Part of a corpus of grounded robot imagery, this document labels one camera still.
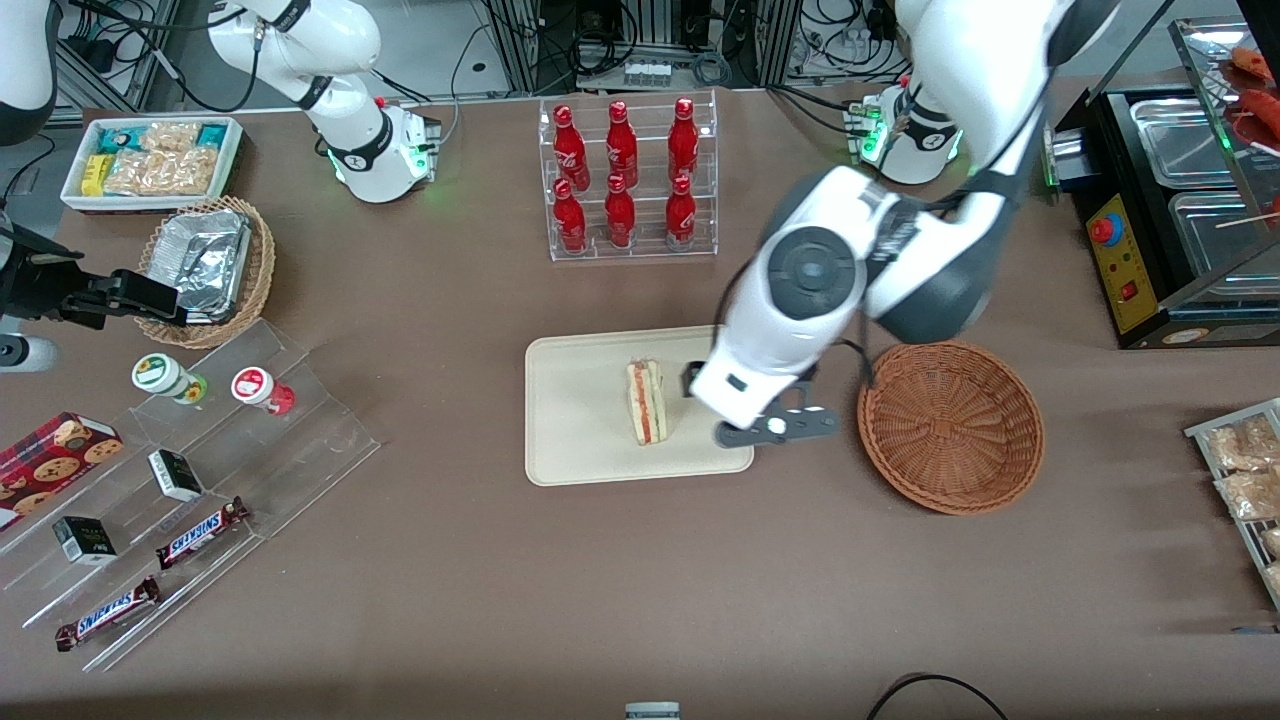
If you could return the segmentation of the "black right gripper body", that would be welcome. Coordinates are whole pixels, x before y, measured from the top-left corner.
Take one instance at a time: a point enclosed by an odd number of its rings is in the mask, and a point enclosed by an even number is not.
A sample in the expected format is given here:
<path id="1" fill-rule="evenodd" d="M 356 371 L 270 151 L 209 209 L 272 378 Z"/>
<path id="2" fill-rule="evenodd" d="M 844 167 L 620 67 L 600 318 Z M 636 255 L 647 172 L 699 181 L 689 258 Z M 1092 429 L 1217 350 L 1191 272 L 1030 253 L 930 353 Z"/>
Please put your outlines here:
<path id="1" fill-rule="evenodd" d="M 22 225 L 4 225 L 9 254 L 3 263 L 3 315 L 20 320 L 60 320 L 60 302 L 88 288 L 91 275 L 78 261 L 83 252 L 69 250 Z"/>

